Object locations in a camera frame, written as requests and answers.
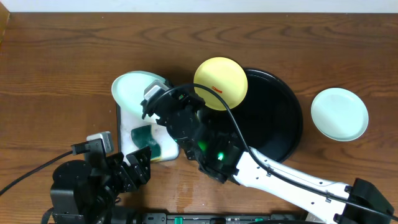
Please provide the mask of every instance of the wooden table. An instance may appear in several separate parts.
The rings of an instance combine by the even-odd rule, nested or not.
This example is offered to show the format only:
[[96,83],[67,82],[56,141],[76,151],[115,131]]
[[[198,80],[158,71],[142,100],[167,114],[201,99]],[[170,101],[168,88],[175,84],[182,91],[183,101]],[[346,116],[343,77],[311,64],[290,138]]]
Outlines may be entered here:
[[[394,14],[19,14],[0,48],[0,186],[109,130],[117,142],[110,88],[146,70],[192,82],[204,60],[224,56],[283,79],[300,101],[304,130],[286,165],[324,179],[374,183],[398,208],[398,15]],[[314,126],[310,105],[329,87],[365,102],[369,127],[337,142]],[[1,223],[38,223],[52,206],[53,170],[68,156],[0,198]],[[144,211],[298,211],[271,194],[219,184],[183,154],[152,165],[152,178],[123,204]]]

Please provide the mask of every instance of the green led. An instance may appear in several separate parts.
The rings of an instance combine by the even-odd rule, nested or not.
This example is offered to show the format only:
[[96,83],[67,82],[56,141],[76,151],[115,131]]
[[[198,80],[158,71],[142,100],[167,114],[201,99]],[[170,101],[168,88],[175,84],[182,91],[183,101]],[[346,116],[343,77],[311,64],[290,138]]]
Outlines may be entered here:
[[224,159],[224,153],[222,153],[222,152],[220,152],[219,154],[218,154],[218,158],[217,158],[219,161],[222,161],[223,159]]
[[199,148],[200,148],[203,152],[205,152],[206,149],[207,149],[207,142],[205,142],[205,141],[198,141],[198,146],[199,146]]

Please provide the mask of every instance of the white wall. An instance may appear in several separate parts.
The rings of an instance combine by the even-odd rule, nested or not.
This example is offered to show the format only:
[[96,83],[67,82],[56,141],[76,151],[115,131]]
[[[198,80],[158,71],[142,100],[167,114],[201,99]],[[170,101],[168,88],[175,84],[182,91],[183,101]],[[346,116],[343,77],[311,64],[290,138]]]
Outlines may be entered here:
[[398,0],[0,0],[10,12],[398,12]]

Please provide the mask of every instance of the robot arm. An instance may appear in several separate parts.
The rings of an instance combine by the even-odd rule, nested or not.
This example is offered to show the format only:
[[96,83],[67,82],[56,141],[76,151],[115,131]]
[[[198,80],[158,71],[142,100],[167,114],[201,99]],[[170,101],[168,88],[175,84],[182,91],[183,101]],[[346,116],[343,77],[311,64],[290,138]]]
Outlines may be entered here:
[[[107,157],[113,152],[111,140],[109,132],[88,136],[86,142],[72,146],[73,154],[84,153],[85,160],[65,162],[54,171],[50,195],[55,223],[133,223],[137,219],[134,210],[115,206],[115,201],[120,193],[135,191],[150,179],[150,148]],[[123,162],[124,156],[130,166]]]
[[[275,172],[285,177],[345,199],[349,196],[349,193],[345,192],[345,188],[348,186],[347,184],[313,177],[279,164],[262,155],[257,150],[254,152],[256,156],[263,161],[264,165],[271,167]],[[345,209],[345,203],[337,202],[336,200],[328,200],[323,196],[293,186],[278,179],[274,175],[268,174],[267,171],[258,166],[248,152],[243,153],[236,167],[239,169],[239,172],[233,177],[239,184],[260,189],[278,196],[314,214],[325,223],[336,223],[335,214],[341,215]]]
[[[207,110],[203,99],[194,93],[178,91],[181,88],[174,91],[169,88],[156,82],[148,86],[144,92],[145,100],[141,103],[142,117],[147,114],[158,115],[160,119],[157,123],[167,127],[168,133],[184,149],[187,158],[199,163],[200,171],[222,183],[231,180],[274,194],[314,214],[325,223],[390,222],[389,215],[394,213],[394,209],[373,184],[361,179],[356,179],[353,186],[331,182],[279,164],[255,149],[252,150],[254,155],[250,155],[242,150],[244,147],[235,134],[221,133],[211,128],[212,121],[202,116]],[[262,166],[272,169],[274,175]]]

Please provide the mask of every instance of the black round tray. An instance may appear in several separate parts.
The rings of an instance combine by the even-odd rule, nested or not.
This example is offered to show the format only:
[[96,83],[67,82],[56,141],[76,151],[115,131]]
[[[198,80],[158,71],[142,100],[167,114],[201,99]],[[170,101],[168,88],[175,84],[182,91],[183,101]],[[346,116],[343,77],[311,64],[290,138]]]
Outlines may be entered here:
[[[248,77],[246,97],[231,111],[248,146],[265,156],[285,161],[297,147],[302,131],[302,110],[293,91],[274,75],[261,70],[244,69]],[[213,111],[215,127],[233,132],[225,112]]]

